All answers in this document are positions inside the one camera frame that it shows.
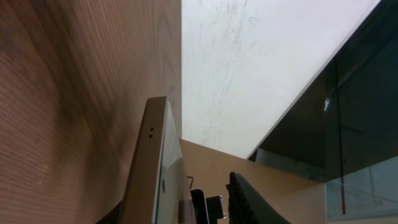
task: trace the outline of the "white ceiling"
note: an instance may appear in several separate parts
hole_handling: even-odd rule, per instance
[[[183,0],[182,138],[247,158],[379,0]]]

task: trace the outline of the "wooden wall panel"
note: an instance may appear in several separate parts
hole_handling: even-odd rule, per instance
[[[162,95],[181,135],[180,0],[0,0],[0,223],[98,221]]]

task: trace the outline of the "wood grain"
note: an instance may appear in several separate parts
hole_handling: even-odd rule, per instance
[[[162,95],[181,136],[180,0],[0,0],[0,223],[98,221]]]
[[[187,175],[193,176],[193,189],[206,197],[222,195],[228,217],[229,173],[237,172],[291,224],[326,224],[325,184],[307,180],[270,167],[225,154],[188,141],[181,141]],[[227,224],[228,219],[218,220]]]

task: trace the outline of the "beige wall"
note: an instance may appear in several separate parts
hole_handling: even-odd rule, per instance
[[[223,195],[223,209],[228,216],[229,173],[242,174],[256,190],[292,224],[323,224],[325,185],[285,172],[260,166],[251,161],[181,141],[187,174],[195,178],[193,189],[202,189],[207,197]]]

